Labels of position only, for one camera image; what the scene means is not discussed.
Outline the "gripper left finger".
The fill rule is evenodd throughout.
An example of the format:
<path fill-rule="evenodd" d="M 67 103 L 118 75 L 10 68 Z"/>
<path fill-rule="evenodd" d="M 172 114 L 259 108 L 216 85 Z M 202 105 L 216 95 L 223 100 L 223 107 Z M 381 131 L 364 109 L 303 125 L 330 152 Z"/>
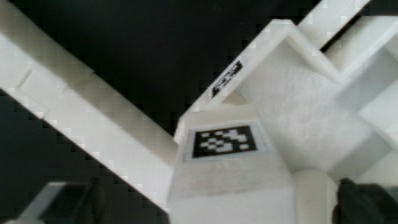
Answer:
<path fill-rule="evenodd" d="M 10 224 L 102 224 L 104 192 L 99 180 L 49 182 Z"/>

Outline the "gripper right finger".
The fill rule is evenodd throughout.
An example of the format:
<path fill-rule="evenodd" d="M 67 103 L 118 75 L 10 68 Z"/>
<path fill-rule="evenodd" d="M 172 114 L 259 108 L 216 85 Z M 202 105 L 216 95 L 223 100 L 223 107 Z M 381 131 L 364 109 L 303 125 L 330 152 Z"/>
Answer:
<path fill-rule="evenodd" d="M 332 224 L 398 224 L 398 186 L 339 181 Z"/>

